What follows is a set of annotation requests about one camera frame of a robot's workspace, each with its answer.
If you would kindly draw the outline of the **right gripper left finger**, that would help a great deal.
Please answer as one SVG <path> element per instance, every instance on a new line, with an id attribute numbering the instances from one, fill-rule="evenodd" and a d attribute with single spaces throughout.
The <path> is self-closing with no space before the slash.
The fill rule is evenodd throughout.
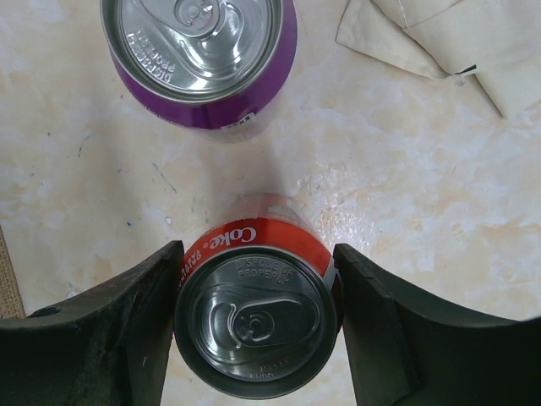
<path id="1" fill-rule="evenodd" d="M 1 321 L 3 405 L 158 405 L 183 244 L 24 319 Z"/>

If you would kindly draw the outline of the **purple can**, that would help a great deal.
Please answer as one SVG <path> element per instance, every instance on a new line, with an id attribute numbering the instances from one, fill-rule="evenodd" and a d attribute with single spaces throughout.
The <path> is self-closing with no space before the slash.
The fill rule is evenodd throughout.
<path id="1" fill-rule="evenodd" d="M 129 93 L 163 121 L 240 133 L 281 91 L 298 23 L 292 1 L 102 1 L 112 62 Z"/>

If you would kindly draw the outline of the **red coke can front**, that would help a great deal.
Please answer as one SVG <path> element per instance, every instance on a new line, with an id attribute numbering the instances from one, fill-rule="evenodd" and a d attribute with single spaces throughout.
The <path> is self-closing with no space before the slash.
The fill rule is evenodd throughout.
<path id="1" fill-rule="evenodd" d="M 290 390 L 328 360 L 342 324 L 331 252 L 284 195 L 239 199 L 180 269 L 174 331 L 185 362 L 221 390 Z"/>

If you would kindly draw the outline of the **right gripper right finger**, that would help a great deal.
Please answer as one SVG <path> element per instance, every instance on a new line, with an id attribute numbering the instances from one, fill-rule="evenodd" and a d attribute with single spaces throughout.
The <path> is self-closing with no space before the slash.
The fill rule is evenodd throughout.
<path id="1" fill-rule="evenodd" d="M 357 404 L 539 404 L 539 318 L 514 321 L 454 304 L 348 244 L 334 257 Z"/>

